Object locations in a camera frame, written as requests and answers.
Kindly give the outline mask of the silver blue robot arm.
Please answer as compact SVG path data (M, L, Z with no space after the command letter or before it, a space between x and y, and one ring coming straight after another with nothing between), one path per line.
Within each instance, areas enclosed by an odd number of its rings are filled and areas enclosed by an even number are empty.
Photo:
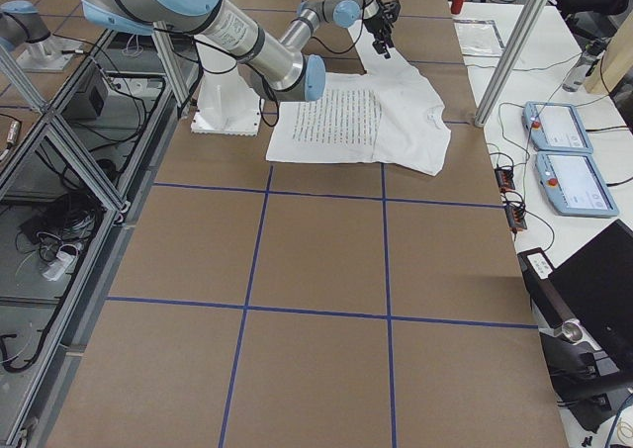
M266 32L230 0L81 0L85 18L104 28L149 36L158 22L180 35L202 35L236 62L252 70L253 87L265 100L312 102L321 98L326 80L323 59L303 48L323 24L347 29L359 22L374 38L376 53L393 47L397 0L306 1L280 39Z

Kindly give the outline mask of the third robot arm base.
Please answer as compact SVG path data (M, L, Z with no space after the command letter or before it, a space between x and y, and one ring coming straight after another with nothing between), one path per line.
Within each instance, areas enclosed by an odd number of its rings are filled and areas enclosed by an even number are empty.
M1 5L1 46L8 52L24 46L17 62L27 72L61 72L83 42L54 36L31 2L14 0Z

